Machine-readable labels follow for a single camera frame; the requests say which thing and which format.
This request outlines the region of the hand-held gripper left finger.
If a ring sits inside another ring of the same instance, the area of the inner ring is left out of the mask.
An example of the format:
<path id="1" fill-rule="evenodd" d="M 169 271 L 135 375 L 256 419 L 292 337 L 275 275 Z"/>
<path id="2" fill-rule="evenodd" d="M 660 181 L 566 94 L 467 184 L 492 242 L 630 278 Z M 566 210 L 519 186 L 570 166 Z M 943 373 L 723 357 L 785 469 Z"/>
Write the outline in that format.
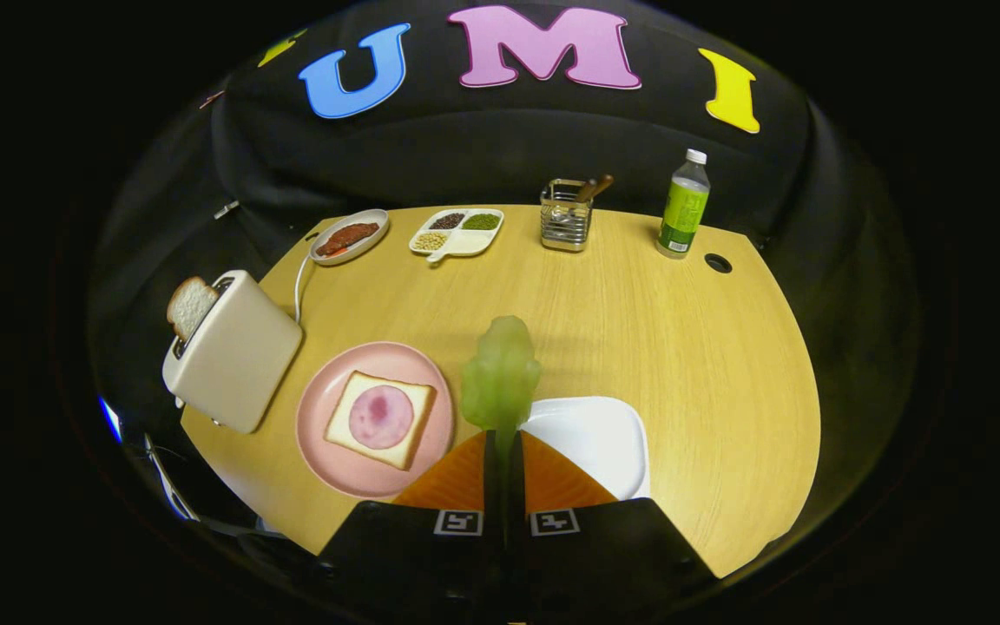
<path id="1" fill-rule="evenodd" d="M 319 589 L 358 622 L 479 622 L 503 549 L 495 435 L 481 432 L 477 507 L 362 501 L 318 556 Z"/>

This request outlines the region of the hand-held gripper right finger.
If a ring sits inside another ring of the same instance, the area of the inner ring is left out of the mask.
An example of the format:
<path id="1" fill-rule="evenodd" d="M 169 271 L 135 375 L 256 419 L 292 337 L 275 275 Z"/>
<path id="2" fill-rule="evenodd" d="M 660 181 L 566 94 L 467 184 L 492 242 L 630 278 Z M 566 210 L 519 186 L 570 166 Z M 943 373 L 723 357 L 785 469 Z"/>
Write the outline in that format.
<path id="1" fill-rule="evenodd" d="M 504 478 L 504 608 L 515 622 L 691 622 L 718 579 L 654 499 L 531 506 L 538 443 L 516 436 Z"/>

